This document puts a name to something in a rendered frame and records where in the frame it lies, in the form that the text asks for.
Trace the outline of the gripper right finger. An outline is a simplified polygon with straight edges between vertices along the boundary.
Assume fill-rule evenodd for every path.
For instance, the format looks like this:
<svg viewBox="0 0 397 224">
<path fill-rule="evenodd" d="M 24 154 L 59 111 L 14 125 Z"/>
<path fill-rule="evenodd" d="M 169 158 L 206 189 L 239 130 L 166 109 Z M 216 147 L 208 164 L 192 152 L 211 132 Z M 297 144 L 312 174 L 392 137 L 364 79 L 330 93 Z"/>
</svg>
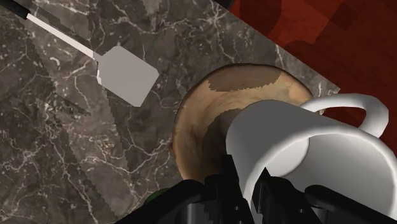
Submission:
<svg viewBox="0 0 397 224">
<path fill-rule="evenodd" d="M 266 169 L 255 184 L 253 203 L 263 224 L 397 224 L 325 186 L 311 185 L 301 192 Z"/>
</svg>

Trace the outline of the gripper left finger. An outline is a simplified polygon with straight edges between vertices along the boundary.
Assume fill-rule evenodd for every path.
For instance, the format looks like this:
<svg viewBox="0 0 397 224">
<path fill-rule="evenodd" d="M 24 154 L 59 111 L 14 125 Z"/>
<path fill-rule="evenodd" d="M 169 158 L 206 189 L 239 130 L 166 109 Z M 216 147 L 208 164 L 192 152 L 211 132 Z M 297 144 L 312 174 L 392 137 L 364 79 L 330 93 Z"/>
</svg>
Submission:
<svg viewBox="0 0 397 224">
<path fill-rule="evenodd" d="M 183 180 L 115 224 L 253 224 L 253 217 L 233 158 L 224 155 L 220 174 Z"/>
</svg>

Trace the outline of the white mug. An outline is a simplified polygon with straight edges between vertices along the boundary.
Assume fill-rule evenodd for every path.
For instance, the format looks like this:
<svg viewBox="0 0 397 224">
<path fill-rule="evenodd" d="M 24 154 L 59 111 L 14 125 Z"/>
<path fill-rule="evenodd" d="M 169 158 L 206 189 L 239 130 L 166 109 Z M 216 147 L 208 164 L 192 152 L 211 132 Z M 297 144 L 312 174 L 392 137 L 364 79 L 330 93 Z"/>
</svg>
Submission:
<svg viewBox="0 0 397 224">
<path fill-rule="evenodd" d="M 231 123 L 226 150 L 243 197 L 263 170 L 295 188 L 323 185 L 397 220 L 397 158 L 380 137 L 389 112 L 377 98 L 336 94 L 300 106 L 266 100 Z"/>
</svg>

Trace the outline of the round wooden plate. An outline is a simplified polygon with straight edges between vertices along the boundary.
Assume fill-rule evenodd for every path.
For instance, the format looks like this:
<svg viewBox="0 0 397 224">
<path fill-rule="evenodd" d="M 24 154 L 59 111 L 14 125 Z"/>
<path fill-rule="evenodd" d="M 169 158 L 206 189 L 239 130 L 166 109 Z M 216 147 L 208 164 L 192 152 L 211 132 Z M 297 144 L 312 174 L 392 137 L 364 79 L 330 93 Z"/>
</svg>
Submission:
<svg viewBox="0 0 397 224">
<path fill-rule="evenodd" d="M 237 63 L 209 73 L 188 91 L 174 122 L 170 151 L 181 177 L 204 182 L 221 172 L 227 130 L 248 105 L 278 100 L 299 106 L 312 98 L 301 81 L 275 66 Z"/>
</svg>

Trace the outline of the green round object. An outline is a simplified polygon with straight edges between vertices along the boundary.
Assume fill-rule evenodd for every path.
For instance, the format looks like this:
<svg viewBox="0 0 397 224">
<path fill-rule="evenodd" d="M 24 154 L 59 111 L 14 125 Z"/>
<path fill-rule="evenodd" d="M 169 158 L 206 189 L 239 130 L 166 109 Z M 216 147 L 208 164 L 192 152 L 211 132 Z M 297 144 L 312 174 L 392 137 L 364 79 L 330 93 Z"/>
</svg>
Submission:
<svg viewBox="0 0 397 224">
<path fill-rule="evenodd" d="M 160 196 L 161 194 L 165 193 L 168 189 L 169 188 L 162 188 L 162 189 L 159 189 L 159 190 L 153 192 L 146 198 L 146 200 L 144 201 L 144 205 L 151 202 L 153 199 Z"/>
</svg>

